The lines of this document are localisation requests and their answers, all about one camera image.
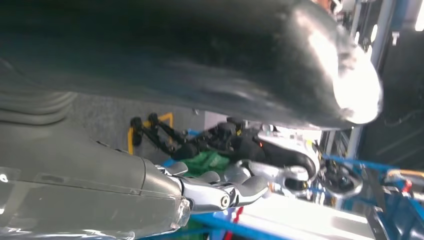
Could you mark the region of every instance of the machinery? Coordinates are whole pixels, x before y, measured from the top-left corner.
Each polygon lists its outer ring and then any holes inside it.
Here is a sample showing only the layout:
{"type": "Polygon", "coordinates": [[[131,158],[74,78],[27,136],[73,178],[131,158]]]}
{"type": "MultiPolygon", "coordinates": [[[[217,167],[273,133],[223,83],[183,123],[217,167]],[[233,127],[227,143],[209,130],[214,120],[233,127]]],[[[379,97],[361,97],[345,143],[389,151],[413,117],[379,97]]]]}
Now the machinery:
{"type": "Polygon", "coordinates": [[[66,118],[76,93],[299,129],[360,126],[382,108],[364,52],[309,0],[2,0],[0,26],[1,239],[163,234],[268,187],[187,179],[94,142],[66,118]]]}
{"type": "Polygon", "coordinates": [[[252,176],[261,176],[272,183],[274,192],[304,197],[317,179],[325,189],[339,199],[352,197],[362,190],[361,176],[349,167],[322,159],[315,143],[293,139],[278,132],[265,131],[266,124],[247,124],[244,120],[228,117],[227,122],[190,136],[177,131],[158,119],[156,113],[148,116],[148,126],[140,117],[131,120],[133,144],[141,144],[146,136],[150,142],[174,160],[191,159],[200,152],[213,151],[231,160],[231,166],[222,176],[226,181],[243,182],[252,176]],[[160,136],[159,130],[166,133],[160,136]]]}

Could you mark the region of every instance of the screw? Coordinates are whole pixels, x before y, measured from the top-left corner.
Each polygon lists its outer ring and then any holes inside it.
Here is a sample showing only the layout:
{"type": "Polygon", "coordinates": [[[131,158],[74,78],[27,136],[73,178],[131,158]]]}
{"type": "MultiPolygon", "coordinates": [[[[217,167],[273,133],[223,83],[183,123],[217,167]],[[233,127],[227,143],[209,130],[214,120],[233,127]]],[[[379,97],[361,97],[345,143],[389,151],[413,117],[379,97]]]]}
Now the screw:
{"type": "Polygon", "coordinates": [[[221,198],[221,208],[226,209],[230,205],[230,199],[228,196],[223,196],[221,198]]]}

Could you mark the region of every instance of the ceiling light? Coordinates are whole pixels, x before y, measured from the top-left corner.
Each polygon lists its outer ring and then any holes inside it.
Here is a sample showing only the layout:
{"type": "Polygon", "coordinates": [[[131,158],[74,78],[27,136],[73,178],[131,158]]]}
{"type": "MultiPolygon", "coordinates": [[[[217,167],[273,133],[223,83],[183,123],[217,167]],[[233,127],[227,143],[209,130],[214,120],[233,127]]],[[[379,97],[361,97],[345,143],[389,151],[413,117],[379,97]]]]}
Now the ceiling light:
{"type": "Polygon", "coordinates": [[[424,30],[424,0],[421,1],[421,7],[419,8],[418,17],[416,18],[415,31],[424,30]]]}

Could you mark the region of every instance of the green cloth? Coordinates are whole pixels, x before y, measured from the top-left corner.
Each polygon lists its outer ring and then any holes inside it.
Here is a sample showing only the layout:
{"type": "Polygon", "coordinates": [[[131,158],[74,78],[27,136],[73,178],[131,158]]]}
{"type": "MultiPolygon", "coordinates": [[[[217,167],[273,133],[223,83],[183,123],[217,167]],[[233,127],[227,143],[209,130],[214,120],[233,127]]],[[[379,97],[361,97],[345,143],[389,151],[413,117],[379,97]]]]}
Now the green cloth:
{"type": "Polygon", "coordinates": [[[230,160],[214,151],[205,151],[194,158],[181,160],[181,162],[188,167],[188,173],[185,176],[199,177],[208,171],[214,171],[219,175],[223,174],[230,160]]]}
{"type": "MultiPolygon", "coordinates": [[[[184,159],[181,162],[185,163],[188,167],[188,172],[185,174],[187,177],[199,177],[200,175],[214,171],[219,175],[223,174],[230,160],[226,157],[219,155],[214,151],[201,152],[194,158],[184,159]]],[[[179,232],[186,232],[195,229],[203,228],[202,223],[189,220],[185,227],[180,228],[179,232]]],[[[176,237],[178,240],[204,240],[206,239],[203,234],[183,235],[176,237]]]]}

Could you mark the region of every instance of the red cable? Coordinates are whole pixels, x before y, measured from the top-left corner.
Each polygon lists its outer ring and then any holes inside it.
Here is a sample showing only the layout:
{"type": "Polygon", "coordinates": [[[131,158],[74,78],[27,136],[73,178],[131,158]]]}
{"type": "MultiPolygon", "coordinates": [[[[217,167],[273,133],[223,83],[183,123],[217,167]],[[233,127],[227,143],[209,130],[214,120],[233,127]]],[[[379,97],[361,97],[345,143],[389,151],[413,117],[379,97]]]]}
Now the red cable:
{"type": "MultiPolygon", "coordinates": [[[[235,212],[235,218],[232,222],[235,223],[235,224],[238,223],[239,219],[240,219],[240,215],[242,213],[243,213],[243,207],[239,207],[237,209],[237,212],[235,212]]],[[[233,237],[233,233],[229,231],[229,232],[226,233],[224,240],[231,240],[232,237],[233,237]]]]}

